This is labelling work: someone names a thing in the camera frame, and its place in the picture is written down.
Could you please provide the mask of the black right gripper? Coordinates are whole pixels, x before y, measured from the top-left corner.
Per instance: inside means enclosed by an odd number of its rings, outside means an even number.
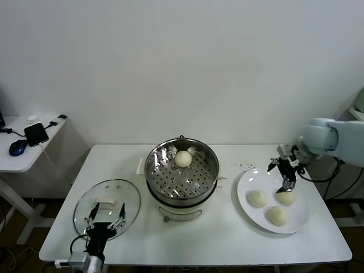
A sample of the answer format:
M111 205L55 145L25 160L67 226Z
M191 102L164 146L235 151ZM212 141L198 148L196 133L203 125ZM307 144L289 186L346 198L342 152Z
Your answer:
M267 172L270 172L276 166L278 166L279 172L283 178L282 186L276 193L291 192L296 184L296 169L291 166L288 159L272 158L267 167Z

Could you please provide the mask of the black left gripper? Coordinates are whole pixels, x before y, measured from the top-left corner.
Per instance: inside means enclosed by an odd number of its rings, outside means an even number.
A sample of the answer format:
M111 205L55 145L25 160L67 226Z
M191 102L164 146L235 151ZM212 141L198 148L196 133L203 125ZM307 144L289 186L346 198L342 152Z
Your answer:
M116 230L121 230L126 223L125 203L123 203L118 218L111 222L94 222L99 209L97 202L90 211L89 216L84 218L86 223L86 233L89 237L89 243L86 247L86 252L91 256L101 256L108 239L116 236Z

